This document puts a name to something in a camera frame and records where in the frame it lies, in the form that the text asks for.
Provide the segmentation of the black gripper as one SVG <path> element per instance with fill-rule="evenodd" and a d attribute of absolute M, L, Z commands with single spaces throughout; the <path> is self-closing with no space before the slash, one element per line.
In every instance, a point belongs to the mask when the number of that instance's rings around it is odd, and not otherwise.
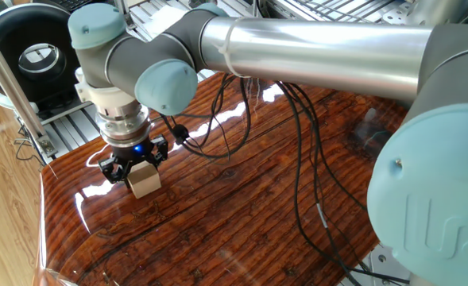
<path fill-rule="evenodd" d="M 99 161 L 99 169 L 111 184 L 127 183 L 132 165 L 147 161 L 156 168 L 168 159 L 168 141 L 161 134 L 131 147 L 113 147 L 114 156 Z"/>

